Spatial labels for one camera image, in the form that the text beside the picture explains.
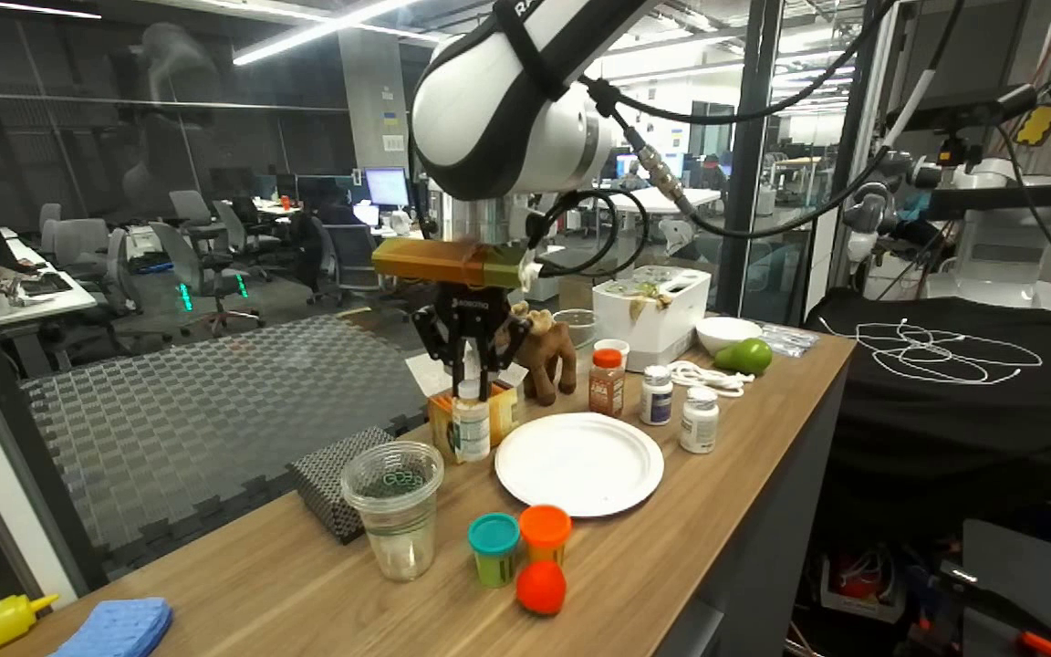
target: wooden countertop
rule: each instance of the wooden countertop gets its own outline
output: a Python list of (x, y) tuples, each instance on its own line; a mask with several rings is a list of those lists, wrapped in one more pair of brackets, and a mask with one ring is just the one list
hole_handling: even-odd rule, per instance
[[(454, 467), (437, 501), (437, 561), (411, 584), (381, 576), (364, 541), (336, 544), (296, 493), (181, 551), (45, 616), (3, 653), (54, 653), (97, 600), (164, 596), (177, 625), (156, 657), (192, 653), (652, 653), (723, 555), (741, 520), (847, 370), (847, 341), (818, 341), (725, 403), (711, 455), (687, 455), (672, 427), (666, 487), (636, 512), (576, 523), (566, 610), (516, 605), (476, 579), (465, 529), (482, 512), (518, 512), (494, 467)], [(549, 414), (585, 409), (585, 392)]]

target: white plate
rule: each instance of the white plate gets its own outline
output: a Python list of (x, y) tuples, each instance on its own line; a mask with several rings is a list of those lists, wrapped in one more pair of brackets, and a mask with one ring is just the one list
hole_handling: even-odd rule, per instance
[(666, 479), (659, 447), (599, 414), (543, 415), (496, 450), (496, 479), (521, 504), (604, 520), (644, 504)]

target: blue sponge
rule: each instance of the blue sponge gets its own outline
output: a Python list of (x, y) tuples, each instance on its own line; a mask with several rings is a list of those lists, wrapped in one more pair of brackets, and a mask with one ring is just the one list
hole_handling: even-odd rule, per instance
[(164, 600), (110, 600), (91, 610), (54, 657), (150, 657), (170, 625)]

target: wooden table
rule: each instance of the wooden table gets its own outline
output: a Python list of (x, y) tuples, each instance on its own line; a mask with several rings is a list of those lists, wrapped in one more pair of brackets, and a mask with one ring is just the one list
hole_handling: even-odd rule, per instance
[[(518, 512), (489, 467), (454, 467), (437, 501), (437, 561), (411, 584), (381, 576), (364, 541), (336, 544), (281, 495), (235, 526), (45, 616), (3, 653), (51, 653), (97, 600), (164, 596), (177, 653), (781, 653), (838, 409), (847, 341), (781, 358), (725, 403), (711, 455), (651, 431), (669, 455), (644, 507), (576, 523), (561, 616), (482, 590), (465, 529), (482, 512)], [(585, 409), (585, 392), (557, 409)]]

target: orange cup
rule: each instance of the orange cup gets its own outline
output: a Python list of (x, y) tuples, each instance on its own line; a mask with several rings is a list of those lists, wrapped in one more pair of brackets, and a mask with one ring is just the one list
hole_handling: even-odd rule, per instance
[(524, 561), (561, 561), (572, 523), (554, 504), (532, 504), (518, 516)]

